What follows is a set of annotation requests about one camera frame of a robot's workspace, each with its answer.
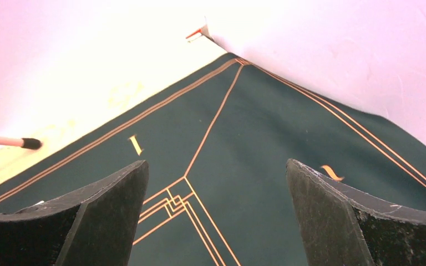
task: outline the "white backdrop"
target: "white backdrop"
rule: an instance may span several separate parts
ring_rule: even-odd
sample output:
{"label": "white backdrop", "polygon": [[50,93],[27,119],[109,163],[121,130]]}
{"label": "white backdrop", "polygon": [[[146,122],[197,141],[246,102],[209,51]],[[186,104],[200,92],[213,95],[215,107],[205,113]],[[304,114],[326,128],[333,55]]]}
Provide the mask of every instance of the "white backdrop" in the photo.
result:
{"label": "white backdrop", "polygon": [[[188,0],[150,2],[170,9],[140,14],[146,1],[0,0],[0,135],[20,136],[42,119],[73,112],[89,100],[81,88],[109,85],[105,77],[127,75],[98,67],[101,60],[119,64],[124,57],[136,58],[122,51],[148,49],[136,47],[141,33],[157,42],[162,32],[152,30],[184,34],[174,26],[178,21],[185,26],[191,8],[205,13],[210,33],[225,49],[327,97],[382,115],[426,144],[426,1],[194,2],[198,10]],[[114,49],[110,40],[129,34],[135,24],[138,35],[130,36],[131,46]],[[71,57],[77,61],[67,64]],[[88,81],[94,76],[98,79]],[[75,94],[65,98],[65,90]]]}

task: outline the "dark green cloth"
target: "dark green cloth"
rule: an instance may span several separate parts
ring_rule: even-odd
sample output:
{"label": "dark green cloth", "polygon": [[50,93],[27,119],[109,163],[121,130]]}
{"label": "dark green cloth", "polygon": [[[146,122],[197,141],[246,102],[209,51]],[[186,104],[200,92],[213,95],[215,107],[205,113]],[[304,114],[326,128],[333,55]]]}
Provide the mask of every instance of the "dark green cloth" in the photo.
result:
{"label": "dark green cloth", "polygon": [[[343,183],[426,211],[426,188],[410,174],[426,181],[408,166],[426,177],[423,144],[381,117],[300,92],[253,65],[243,66],[244,61],[236,58],[233,54],[218,58],[3,183],[0,195],[39,177],[0,202],[0,212],[15,212],[61,196],[139,159],[150,165],[148,199],[184,175],[232,84],[187,175],[189,183],[182,179],[169,190],[174,197],[185,197],[192,193],[191,184],[195,194],[184,204],[176,200],[177,212],[187,211],[139,241],[130,265],[215,265],[211,254],[219,265],[221,259],[226,265],[235,265],[227,245],[241,265],[307,265],[285,179],[289,158],[323,173],[326,171],[320,167],[328,165],[337,176],[345,177]],[[162,103],[165,105],[134,122]],[[94,144],[113,130],[116,134]],[[133,135],[143,149],[140,156],[129,140]],[[93,147],[84,150],[88,145]],[[53,171],[39,175],[51,167]],[[167,192],[146,203],[144,210],[164,198],[169,198]],[[165,208],[155,212],[139,224],[135,239],[175,213],[167,213]]]}

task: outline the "red object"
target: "red object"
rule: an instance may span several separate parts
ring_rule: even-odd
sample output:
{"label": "red object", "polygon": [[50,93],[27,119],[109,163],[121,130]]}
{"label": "red object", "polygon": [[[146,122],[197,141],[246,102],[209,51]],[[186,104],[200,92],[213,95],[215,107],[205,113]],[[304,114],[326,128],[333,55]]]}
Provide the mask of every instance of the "red object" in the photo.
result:
{"label": "red object", "polygon": [[200,34],[201,34],[201,28],[200,28],[200,29],[198,29],[198,30],[196,30],[196,31],[194,31],[192,34],[188,35],[187,37],[185,37],[185,39],[188,39],[188,38],[192,37],[193,35],[195,35],[195,34],[197,34],[197,33],[200,33]]}

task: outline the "pink-tinted white wall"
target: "pink-tinted white wall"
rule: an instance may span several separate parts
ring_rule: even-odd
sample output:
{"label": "pink-tinted white wall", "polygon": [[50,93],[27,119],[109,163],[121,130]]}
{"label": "pink-tinted white wall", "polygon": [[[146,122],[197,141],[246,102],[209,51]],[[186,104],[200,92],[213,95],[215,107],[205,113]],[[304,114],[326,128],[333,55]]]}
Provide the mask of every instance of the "pink-tinted white wall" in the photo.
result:
{"label": "pink-tinted white wall", "polygon": [[288,80],[388,118],[426,145],[426,0],[276,5],[210,12],[210,34]]}

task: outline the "yellow mark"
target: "yellow mark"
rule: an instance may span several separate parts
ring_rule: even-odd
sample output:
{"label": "yellow mark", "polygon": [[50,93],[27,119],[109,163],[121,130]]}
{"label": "yellow mark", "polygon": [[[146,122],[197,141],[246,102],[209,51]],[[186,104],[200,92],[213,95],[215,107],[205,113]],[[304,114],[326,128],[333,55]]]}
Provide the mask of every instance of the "yellow mark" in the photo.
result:
{"label": "yellow mark", "polygon": [[133,146],[135,147],[136,153],[138,155],[141,155],[141,153],[144,151],[144,149],[141,149],[141,147],[139,146],[137,140],[136,140],[136,135],[133,135],[130,137],[131,143],[133,143]]}
{"label": "yellow mark", "polygon": [[344,180],[344,178],[345,177],[338,177],[337,175],[336,175],[336,173],[334,173],[334,171],[332,170],[332,168],[330,167],[330,166],[328,166],[328,165],[323,165],[323,166],[321,166],[321,168],[322,169],[324,169],[326,172],[327,172],[327,174],[332,178],[332,179],[334,179],[335,181],[337,181],[337,182],[341,182],[342,180]]}

